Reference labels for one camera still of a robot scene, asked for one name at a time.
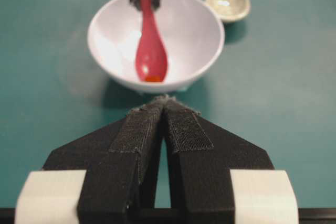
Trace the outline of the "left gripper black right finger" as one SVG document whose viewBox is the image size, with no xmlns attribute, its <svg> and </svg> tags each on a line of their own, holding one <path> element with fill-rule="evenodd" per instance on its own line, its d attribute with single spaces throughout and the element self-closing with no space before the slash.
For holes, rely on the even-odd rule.
<svg viewBox="0 0 336 224">
<path fill-rule="evenodd" d="M 171 204 L 187 223 L 298 223 L 289 177 L 264 149 L 174 99 L 164 123 Z"/>
</svg>

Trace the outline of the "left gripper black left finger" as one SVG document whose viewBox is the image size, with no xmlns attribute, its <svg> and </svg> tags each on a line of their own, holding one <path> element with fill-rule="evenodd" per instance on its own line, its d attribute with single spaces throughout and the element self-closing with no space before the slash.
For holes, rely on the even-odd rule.
<svg viewBox="0 0 336 224">
<path fill-rule="evenodd" d="M 159 142 L 165 97 L 53 150 L 29 173 L 15 223 L 128 223 Z"/>
</svg>

